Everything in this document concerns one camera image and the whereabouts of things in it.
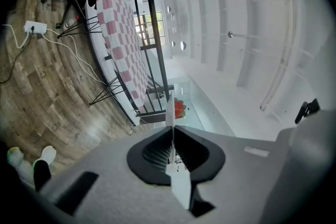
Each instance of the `white ceiling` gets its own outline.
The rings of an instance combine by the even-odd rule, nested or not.
[[[295,125],[303,101],[316,97],[305,68],[335,27],[326,0],[164,2],[175,14],[166,23],[173,58],[235,135],[274,140]],[[240,37],[228,38],[229,31]]]

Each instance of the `sneaker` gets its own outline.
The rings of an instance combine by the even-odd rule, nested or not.
[[[7,151],[7,163],[12,165],[15,169],[20,167],[23,157],[22,151],[17,146],[11,147]]]
[[[38,158],[33,163],[33,168],[35,166],[35,163],[39,160],[44,160],[48,165],[50,165],[54,159],[56,158],[56,149],[54,149],[52,146],[46,146],[42,150],[41,158]]]

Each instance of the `power strip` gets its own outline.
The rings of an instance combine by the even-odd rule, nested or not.
[[[26,24],[24,26],[24,30],[26,33],[31,33],[32,26],[34,27],[34,33],[36,34],[45,34],[47,31],[47,24],[33,22],[31,20],[26,21]]]

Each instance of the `checkered tablecloth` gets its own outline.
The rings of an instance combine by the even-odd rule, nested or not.
[[[97,17],[106,48],[140,109],[145,99],[148,77],[141,57],[141,39],[135,29],[133,10],[124,0],[97,0]]]

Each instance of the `black vent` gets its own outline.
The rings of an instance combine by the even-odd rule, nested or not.
[[[189,172],[209,158],[209,150],[204,145],[179,131],[175,133],[175,148]]]
[[[162,135],[144,148],[142,156],[151,166],[165,173],[171,150],[172,136]]]

